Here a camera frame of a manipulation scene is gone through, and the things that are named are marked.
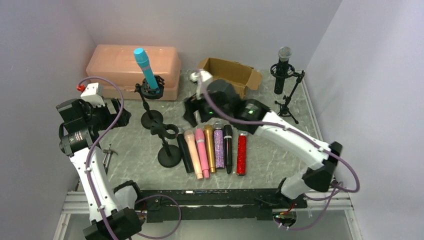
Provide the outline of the pink toy microphone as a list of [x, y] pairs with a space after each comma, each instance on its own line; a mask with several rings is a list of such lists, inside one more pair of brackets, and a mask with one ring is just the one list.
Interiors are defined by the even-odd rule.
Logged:
[[195, 130], [195, 140], [196, 140], [196, 146], [198, 150], [202, 174], [205, 179], [208, 179], [210, 177], [209, 162], [208, 162], [208, 156], [207, 156], [206, 145], [205, 145], [205, 135], [201, 128], [197, 128]]

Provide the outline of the gold microphone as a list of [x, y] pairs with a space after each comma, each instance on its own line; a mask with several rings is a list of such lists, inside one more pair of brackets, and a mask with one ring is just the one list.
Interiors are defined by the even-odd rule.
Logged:
[[215, 159], [215, 147], [214, 147], [214, 129], [210, 124], [206, 124], [203, 128], [203, 133], [205, 137], [205, 147], [209, 165], [209, 171], [215, 173], [216, 168], [216, 159]]

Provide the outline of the beige toy microphone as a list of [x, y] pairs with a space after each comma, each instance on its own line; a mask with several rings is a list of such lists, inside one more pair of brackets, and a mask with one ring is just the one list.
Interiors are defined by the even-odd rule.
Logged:
[[188, 149], [189, 149], [192, 165], [194, 167], [195, 176], [198, 180], [202, 179], [203, 178], [203, 171], [202, 171], [202, 167], [201, 167], [201, 163], [200, 163], [200, 159], [199, 159], [199, 154], [198, 154], [198, 150], [197, 150], [197, 146], [196, 146], [196, 140], [195, 140], [194, 132], [192, 130], [186, 130], [184, 132], [184, 139], [185, 139], [187, 146], [188, 146]]

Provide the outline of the black microphone grey grille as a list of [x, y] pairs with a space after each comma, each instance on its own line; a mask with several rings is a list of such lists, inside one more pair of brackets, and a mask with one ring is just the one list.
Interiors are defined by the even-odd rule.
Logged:
[[178, 129], [176, 140], [181, 152], [181, 158], [182, 158], [186, 173], [188, 174], [193, 173], [195, 170], [192, 163], [190, 151], [184, 137], [184, 130], [182, 128]]

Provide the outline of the purple glitter microphone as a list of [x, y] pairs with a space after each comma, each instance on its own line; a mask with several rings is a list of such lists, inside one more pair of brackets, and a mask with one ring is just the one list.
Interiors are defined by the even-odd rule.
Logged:
[[214, 154], [215, 154], [215, 167], [217, 169], [225, 168], [224, 161], [224, 136], [223, 124], [217, 121], [213, 124], [213, 140], [214, 140]]

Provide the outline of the slim black microphone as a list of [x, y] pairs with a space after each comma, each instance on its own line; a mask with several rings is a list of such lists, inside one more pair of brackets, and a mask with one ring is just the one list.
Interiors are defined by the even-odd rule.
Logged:
[[233, 166], [233, 130], [230, 124], [225, 124], [223, 126], [223, 148], [225, 169], [227, 174], [231, 174]]

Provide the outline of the clip mount desk stand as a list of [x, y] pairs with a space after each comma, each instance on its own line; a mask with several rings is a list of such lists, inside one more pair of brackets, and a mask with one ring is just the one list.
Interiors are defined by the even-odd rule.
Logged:
[[157, 154], [157, 159], [159, 164], [165, 168], [173, 168], [181, 162], [182, 156], [179, 147], [167, 142], [167, 139], [176, 139], [178, 133], [179, 128], [174, 124], [164, 124], [158, 120], [152, 122], [150, 134], [158, 135], [162, 140], [162, 147]]

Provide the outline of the brown cardboard box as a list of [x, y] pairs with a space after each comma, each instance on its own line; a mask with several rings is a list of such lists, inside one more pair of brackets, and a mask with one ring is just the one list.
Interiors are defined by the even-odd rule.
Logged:
[[244, 99], [249, 90], [258, 90], [262, 74], [253, 67], [236, 61], [208, 57], [199, 62], [199, 69], [208, 71], [214, 80], [222, 79], [233, 85], [235, 92]]

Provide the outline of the red glitter microphone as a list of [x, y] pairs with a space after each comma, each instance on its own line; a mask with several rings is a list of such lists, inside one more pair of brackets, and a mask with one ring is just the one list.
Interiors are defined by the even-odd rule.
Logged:
[[237, 161], [236, 161], [236, 175], [246, 175], [246, 159], [247, 159], [247, 133], [241, 132], [238, 135], [237, 142]]

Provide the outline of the blue toy microphone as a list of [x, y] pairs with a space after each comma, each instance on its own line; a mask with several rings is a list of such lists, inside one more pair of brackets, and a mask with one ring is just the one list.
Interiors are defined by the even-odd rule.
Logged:
[[152, 89], [155, 93], [158, 93], [159, 85], [150, 66], [150, 60], [146, 51], [143, 48], [139, 47], [133, 51], [133, 54], [137, 65], [140, 67], [144, 74], [149, 88]]

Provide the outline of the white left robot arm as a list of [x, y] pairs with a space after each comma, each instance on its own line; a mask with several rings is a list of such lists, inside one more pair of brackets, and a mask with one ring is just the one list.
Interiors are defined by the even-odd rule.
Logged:
[[142, 230], [136, 213], [140, 188], [133, 180], [112, 187], [103, 164], [104, 150], [100, 131], [125, 127], [131, 113], [116, 98], [108, 105], [95, 107], [80, 98], [56, 106], [63, 119], [59, 127], [59, 148], [75, 167], [88, 202], [90, 226], [83, 230], [87, 240], [128, 240]]

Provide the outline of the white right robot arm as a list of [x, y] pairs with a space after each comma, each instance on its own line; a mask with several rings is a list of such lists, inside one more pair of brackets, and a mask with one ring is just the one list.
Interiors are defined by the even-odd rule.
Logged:
[[242, 100], [224, 80], [193, 80], [196, 92], [184, 100], [183, 118], [192, 127], [198, 125], [195, 112], [202, 122], [211, 118], [226, 120], [239, 131], [272, 141], [297, 156], [305, 167], [290, 177], [284, 177], [277, 194], [294, 200], [311, 190], [325, 193], [337, 187], [333, 176], [343, 146], [327, 143], [305, 134], [282, 119], [268, 106], [255, 99]]

